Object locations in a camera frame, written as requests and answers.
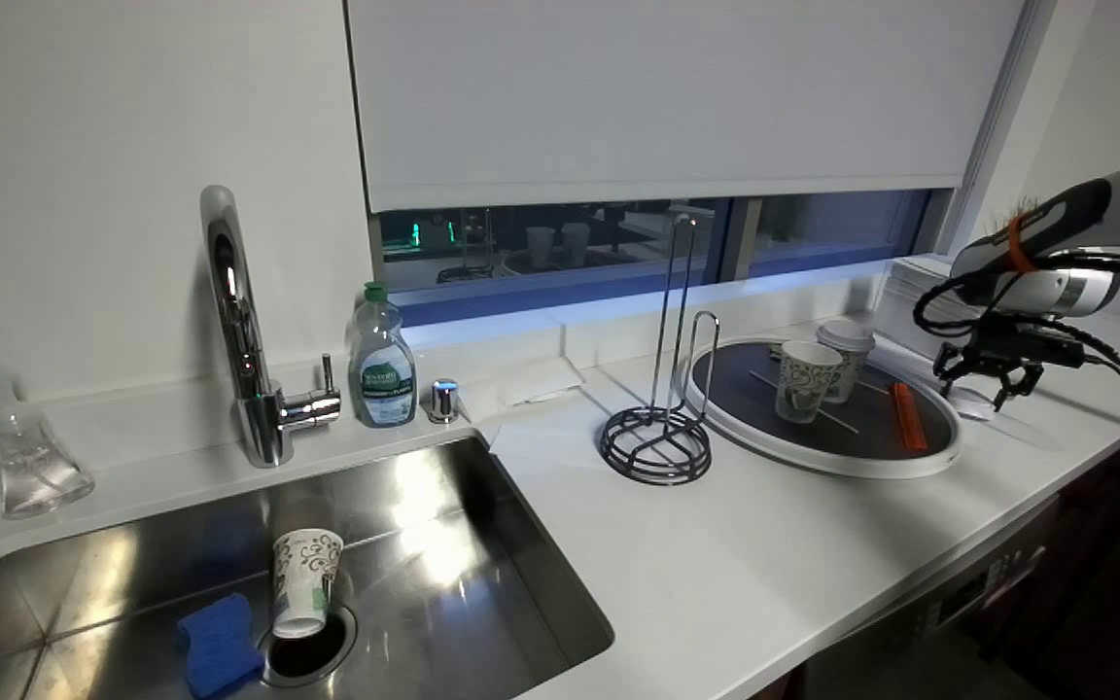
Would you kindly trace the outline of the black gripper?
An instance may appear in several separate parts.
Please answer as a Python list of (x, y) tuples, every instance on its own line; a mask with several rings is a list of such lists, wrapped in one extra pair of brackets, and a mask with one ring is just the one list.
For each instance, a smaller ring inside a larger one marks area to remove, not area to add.
[(984, 323), (965, 345), (941, 345), (935, 378), (953, 386), (965, 372), (996, 378), (1002, 390), (1036, 390), (1042, 338), (1018, 323)]

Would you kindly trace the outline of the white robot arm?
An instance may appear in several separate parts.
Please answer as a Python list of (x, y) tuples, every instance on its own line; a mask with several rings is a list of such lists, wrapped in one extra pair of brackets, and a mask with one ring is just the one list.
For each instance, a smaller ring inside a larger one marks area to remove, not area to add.
[(913, 303), (913, 323), (941, 338), (935, 378), (998, 381), (996, 399), (1028, 397), (1048, 360), (1102, 360), (1120, 372), (1108, 341), (1066, 327), (1120, 293), (1120, 170), (1076, 184), (975, 238), (946, 285)]

